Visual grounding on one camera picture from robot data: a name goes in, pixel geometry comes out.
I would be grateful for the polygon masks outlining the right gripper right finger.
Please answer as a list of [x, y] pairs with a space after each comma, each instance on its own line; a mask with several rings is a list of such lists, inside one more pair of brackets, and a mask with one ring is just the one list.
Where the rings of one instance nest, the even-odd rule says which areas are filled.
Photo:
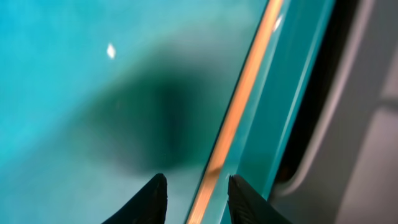
[[229, 177], [228, 207], [232, 224], [291, 224], [238, 174]]

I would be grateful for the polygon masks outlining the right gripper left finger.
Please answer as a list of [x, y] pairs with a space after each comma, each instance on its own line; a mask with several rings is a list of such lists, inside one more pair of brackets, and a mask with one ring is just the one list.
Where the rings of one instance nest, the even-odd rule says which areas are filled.
[[167, 213], [167, 179], [158, 173], [103, 224], [164, 224]]

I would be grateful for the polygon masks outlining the wooden chopstick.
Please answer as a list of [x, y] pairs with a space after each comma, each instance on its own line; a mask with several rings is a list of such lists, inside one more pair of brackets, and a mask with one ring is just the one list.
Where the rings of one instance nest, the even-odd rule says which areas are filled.
[[199, 224], [203, 220], [211, 196], [216, 187], [225, 160], [233, 143], [244, 109], [247, 105], [262, 59], [273, 33], [283, 0], [267, 3], [256, 34], [246, 57], [243, 69], [229, 104], [222, 127], [213, 147], [197, 195], [190, 209], [186, 224]]

